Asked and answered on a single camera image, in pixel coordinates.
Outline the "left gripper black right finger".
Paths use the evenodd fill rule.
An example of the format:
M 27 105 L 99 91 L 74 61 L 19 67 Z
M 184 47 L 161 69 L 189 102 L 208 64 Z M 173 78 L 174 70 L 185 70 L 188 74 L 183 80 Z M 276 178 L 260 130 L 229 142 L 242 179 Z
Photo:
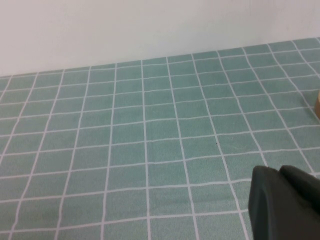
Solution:
M 289 211 L 291 237 L 295 240 L 320 238 L 320 180 L 301 169 L 284 165 L 279 172 L 293 190 Z

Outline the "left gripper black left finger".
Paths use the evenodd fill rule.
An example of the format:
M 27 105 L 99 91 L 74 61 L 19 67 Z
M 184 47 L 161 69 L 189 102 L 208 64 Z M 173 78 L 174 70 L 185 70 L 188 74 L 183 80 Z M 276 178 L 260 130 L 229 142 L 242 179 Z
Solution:
M 255 240 L 306 239 L 305 206 L 279 171 L 266 166 L 253 168 L 248 211 Z

